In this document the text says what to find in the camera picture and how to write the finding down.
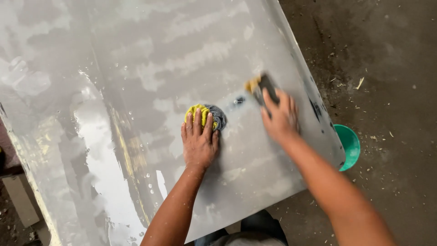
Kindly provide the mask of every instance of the jeans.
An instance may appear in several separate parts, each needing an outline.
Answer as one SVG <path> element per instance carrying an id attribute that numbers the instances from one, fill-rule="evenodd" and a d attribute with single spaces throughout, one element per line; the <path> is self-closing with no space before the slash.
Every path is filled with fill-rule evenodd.
<path id="1" fill-rule="evenodd" d="M 242 232 L 262 232 L 272 238 L 279 240 L 284 245 L 288 246 L 284 231 L 277 219 L 273 217 L 264 209 L 256 214 L 253 214 L 241 221 Z M 229 235 L 223 228 L 204 237 L 194 241 L 194 246 L 209 246 L 219 238 Z"/>

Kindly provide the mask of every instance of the gray panel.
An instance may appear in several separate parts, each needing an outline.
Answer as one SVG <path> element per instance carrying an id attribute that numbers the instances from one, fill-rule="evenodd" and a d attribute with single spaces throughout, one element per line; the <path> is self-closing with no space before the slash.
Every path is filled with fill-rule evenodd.
<path id="1" fill-rule="evenodd" d="M 261 71 L 295 97 L 308 143 L 345 159 L 277 1 L 0 0 L 0 16 L 1 117 L 52 245 L 139 244 L 182 174 L 197 103 L 228 124 L 187 241 L 305 189 L 243 91 Z"/>

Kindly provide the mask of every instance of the yellow cloth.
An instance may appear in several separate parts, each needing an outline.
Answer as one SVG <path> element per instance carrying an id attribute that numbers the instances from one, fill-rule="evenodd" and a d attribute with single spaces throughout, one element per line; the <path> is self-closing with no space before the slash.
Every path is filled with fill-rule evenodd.
<path id="1" fill-rule="evenodd" d="M 196 117 L 196 110 L 200 109 L 200 112 L 202 113 L 202 127 L 205 127 L 206 124 L 206 117 L 208 116 L 209 113 L 209 109 L 205 106 L 203 106 L 202 104 L 197 104 L 194 106 L 191 106 L 188 111 L 185 113 L 185 123 L 187 122 L 187 116 L 188 113 L 192 113 L 193 114 L 193 122 L 194 119 Z M 217 122 L 214 121 L 214 123 L 212 124 L 212 128 L 215 129 L 217 127 Z"/>

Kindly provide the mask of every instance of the person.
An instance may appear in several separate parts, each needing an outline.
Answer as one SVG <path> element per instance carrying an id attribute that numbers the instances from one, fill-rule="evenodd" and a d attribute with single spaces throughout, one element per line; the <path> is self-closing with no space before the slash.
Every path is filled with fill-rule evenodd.
<path id="1" fill-rule="evenodd" d="M 371 203 L 299 136 L 298 109 L 293 98 L 278 89 L 276 94 L 280 99 L 278 105 L 263 91 L 266 108 L 261 107 L 261 116 L 265 129 L 297 165 L 309 191 L 328 215 L 338 243 L 394 246 L 393 236 Z M 197 191 L 219 149 L 219 131 L 212 131 L 212 122 L 212 115 L 208 114 L 202 130 L 201 117 L 194 117 L 193 122 L 193 115 L 188 114 L 187 123 L 182 123 L 186 168 L 150 223 L 141 246 L 184 244 Z M 196 246 L 288 245 L 279 222 L 265 210 L 243 219 L 239 233 L 228 235 L 222 229 L 194 243 Z"/>

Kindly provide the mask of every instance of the hand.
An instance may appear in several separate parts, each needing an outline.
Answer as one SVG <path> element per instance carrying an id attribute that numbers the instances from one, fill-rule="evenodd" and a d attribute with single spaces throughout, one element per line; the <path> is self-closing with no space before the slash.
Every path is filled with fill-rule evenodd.
<path id="1" fill-rule="evenodd" d="M 271 112 L 272 118 L 269 117 L 264 107 L 261 107 L 261 116 L 267 133 L 273 140 L 281 143 L 287 136 L 298 135 L 298 108 L 294 99 L 285 92 L 276 89 L 276 95 L 279 97 L 279 105 L 272 101 L 267 89 L 264 88 L 264 101 L 267 109 Z"/>
<path id="2" fill-rule="evenodd" d="M 187 168 L 199 168 L 204 171 L 210 166 L 219 149 L 219 131 L 212 133 L 212 114 L 208 113 L 205 128 L 202 130 L 202 113 L 196 110 L 197 117 L 187 115 L 187 123 L 182 123 L 181 135 L 184 144 L 184 159 Z"/>

